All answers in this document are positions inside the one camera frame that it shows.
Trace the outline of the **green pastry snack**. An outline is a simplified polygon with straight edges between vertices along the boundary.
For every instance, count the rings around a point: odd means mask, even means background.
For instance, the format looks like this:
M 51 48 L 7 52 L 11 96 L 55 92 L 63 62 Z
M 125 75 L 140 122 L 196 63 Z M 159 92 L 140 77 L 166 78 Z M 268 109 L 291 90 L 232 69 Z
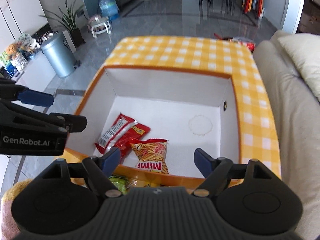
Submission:
M 123 195 L 126 195 L 132 187 L 137 185 L 136 180 L 125 176 L 112 175 L 109 177 L 109 180 Z

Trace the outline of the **red snack packet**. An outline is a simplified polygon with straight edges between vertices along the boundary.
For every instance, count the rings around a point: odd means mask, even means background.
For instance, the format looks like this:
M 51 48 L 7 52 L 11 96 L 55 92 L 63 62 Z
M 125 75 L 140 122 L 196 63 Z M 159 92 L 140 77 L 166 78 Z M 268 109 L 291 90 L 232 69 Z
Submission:
M 113 147 L 119 148 L 120 161 L 122 162 L 131 151 L 129 140 L 142 139 L 150 131 L 151 128 L 148 126 L 120 113 L 112 126 L 95 143 L 95 146 L 102 155 L 109 152 Z

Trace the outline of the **Mimi shrimp sticks bag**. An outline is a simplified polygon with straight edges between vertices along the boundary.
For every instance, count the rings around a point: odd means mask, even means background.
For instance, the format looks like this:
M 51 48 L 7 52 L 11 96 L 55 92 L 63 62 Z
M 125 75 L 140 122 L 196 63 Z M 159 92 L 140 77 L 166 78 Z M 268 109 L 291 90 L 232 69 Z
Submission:
M 143 171 L 169 174 L 165 162 L 168 141 L 166 139 L 148 139 L 141 141 L 130 139 L 129 145 L 138 158 L 135 168 Z

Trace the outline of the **clutter of toys on console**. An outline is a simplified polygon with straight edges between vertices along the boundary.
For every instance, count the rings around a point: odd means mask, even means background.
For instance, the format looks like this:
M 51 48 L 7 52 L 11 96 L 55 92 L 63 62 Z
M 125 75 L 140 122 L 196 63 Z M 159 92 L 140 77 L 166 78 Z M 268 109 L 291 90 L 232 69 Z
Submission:
M 40 45 L 28 33 L 22 33 L 11 45 L 1 52 L 1 67 L 10 77 L 23 73 L 28 62 L 39 51 Z

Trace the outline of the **yellow checkered tablecloth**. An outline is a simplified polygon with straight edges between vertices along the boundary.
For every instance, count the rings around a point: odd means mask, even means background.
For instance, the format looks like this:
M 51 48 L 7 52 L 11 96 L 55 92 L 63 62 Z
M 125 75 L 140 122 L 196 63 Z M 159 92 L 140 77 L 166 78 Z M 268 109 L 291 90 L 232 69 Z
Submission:
M 207 70 L 231 76 L 240 125 L 239 163 L 258 159 L 277 176 L 281 174 L 278 138 L 270 102 L 253 56 L 246 46 L 208 38 L 127 37 L 116 45 L 101 68 L 104 66 Z M 63 157 L 70 163 L 84 159 L 72 156 L 67 150 Z

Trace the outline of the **silver pedal trash can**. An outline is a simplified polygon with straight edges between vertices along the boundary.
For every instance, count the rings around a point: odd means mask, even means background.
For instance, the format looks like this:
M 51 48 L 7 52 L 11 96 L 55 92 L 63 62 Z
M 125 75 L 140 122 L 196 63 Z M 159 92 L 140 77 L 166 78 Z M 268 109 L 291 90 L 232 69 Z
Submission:
M 59 78 L 70 76 L 81 65 L 63 33 L 56 33 L 41 44 L 41 50 Z

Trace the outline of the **orange cardboard box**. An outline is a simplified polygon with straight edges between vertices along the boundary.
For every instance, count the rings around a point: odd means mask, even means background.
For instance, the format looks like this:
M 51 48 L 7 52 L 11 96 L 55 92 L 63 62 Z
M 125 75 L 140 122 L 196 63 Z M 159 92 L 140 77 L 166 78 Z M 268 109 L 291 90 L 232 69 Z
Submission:
M 241 161 L 240 125 L 231 76 L 207 70 L 104 66 L 76 110 L 87 118 L 81 133 L 69 135 L 66 150 L 83 159 L 119 114 L 150 128 L 147 138 L 168 142 L 168 174 L 136 169 L 130 153 L 115 173 L 156 184 L 195 188 L 203 175 L 194 164 L 197 148 L 213 158 Z

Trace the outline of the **pink blanket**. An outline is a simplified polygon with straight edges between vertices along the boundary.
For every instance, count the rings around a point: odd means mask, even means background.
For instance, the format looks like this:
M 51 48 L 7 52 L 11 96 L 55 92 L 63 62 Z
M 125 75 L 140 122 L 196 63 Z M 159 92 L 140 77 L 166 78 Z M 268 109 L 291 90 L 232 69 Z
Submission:
M 20 230 L 11 213 L 12 199 L 3 197 L 1 200 L 1 239 L 14 239 Z

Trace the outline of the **potted grass plant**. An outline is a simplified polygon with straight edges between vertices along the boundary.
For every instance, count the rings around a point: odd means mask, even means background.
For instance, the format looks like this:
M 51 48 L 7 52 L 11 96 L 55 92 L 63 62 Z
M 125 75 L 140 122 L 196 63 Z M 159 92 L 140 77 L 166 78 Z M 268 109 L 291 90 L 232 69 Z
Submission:
M 44 10 L 44 15 L 39 15 L 42 18 L 46 18 L 47 20 L 52 20 L 57 22 L 58 27 L 64 27 L 76 48 L 85 43 L 85 40 L 81 34 L 80 28 L 76 23 L 76 18 L 78 13 L 81 12 L 85 5 L 82 4 L 79 7 L 76 7 L 76 3 L 78 0 L 74 0 L 69 3 L 68 0 L 65 0 L 65 8 L 57 7 L 58 12 L 53 12 L 50 10 Z

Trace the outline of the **beige sofa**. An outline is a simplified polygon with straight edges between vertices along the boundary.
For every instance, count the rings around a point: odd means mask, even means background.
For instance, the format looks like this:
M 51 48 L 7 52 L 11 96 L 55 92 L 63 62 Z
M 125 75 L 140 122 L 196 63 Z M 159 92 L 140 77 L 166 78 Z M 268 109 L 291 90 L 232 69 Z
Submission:
M 296 233 L 319 237 L 319 102 L 298 74 L 278 30 L 256 46 L 253 58 L 271 104 L 280 148 L 282 180 L 303 204 Z

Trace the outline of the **small white stool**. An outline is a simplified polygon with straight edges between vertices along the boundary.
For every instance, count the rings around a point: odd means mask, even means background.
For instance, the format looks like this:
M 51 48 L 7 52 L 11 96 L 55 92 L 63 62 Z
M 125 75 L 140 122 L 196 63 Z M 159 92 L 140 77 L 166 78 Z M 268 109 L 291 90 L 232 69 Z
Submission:
M 112 33 L 112 24 L 108 17 L 96 17 L 89 25 L 91 27 L 91 33 L 94 38 L 97 38 L 97 35 L 103 33 Z

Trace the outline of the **snack bag on floor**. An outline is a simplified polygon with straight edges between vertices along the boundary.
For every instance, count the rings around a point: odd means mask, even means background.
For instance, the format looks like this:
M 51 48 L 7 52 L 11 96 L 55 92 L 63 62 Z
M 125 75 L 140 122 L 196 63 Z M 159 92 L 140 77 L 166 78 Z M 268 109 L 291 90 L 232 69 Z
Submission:
M 243 46 L 246 46 L 251 52 L 255 50 L 255 42 L 246 37 L 222 37 L 217 33 L 214 33 L 214 37 L 218 40 L 234 42 Z

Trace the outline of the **blue water jug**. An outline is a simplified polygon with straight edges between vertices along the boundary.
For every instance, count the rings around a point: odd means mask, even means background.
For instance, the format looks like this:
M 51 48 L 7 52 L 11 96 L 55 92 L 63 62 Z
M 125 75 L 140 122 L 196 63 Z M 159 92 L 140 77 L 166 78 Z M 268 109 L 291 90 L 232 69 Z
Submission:
M 109 20 L 114 20 L 119 17 L 119 8 L 116 0 L 100 0 L 99 7 L 103 17 Z

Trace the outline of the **white cushion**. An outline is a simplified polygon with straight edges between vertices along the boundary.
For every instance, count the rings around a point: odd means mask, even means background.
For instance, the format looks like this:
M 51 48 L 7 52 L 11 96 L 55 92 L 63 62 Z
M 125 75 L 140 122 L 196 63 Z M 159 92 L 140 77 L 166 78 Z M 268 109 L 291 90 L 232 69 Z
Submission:
M 296 69 L 319 100 L 319 35 L 300 33 L 278 38 Z

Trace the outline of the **orange stacked stools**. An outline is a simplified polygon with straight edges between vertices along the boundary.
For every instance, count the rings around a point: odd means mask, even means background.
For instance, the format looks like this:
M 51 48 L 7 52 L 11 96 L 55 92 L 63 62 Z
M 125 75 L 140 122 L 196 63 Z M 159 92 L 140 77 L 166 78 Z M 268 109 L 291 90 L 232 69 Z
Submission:
M 264 13 L 264 0 L 243 0 L 242 13 L 247 14 L 251 11 L 255 12 L 255 18 L 262 19 Z

